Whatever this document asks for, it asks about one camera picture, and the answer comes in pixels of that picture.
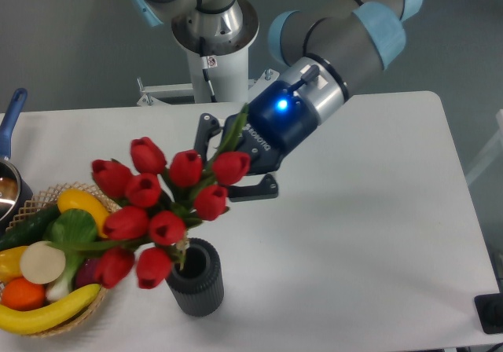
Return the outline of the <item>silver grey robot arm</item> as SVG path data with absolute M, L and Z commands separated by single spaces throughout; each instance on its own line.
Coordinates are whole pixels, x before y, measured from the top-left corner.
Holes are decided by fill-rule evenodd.
M 198 103 L 248 102 L 237 148 L 251 157 L 257 185 L 228 188 L 233 201 L 271 199 L 281 161 L 403 51 L 403 23 L 423 0 L 332 0 L 288 11 L 270 25 L 282 73 L 248 76 L 259 18 L 247 0 L 131 0 L 146 23 L 171 28 L 184 49 Z

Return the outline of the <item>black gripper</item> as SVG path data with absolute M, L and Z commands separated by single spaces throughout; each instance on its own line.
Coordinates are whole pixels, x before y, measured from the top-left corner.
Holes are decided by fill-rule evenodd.
M 288 88 L 285 81 L 277 80 L 248 105 L 237 151 L 251 157 L 249 175 L 265 175 L 258 184 L 227 186 L 233 203 L 277 198 L 279 185 L 276 174 L 270 172 L 277 171 L 281 161 L 318 127 L 318 118 L 310 106 Z M 229 129 L 229 119 L 218 119 L 209 113 L 200 115 L 193 149 L 203 163 L 225 152 L 221 145 Z M 220 143 L 209 157 L 210 141 L 219 135 Z

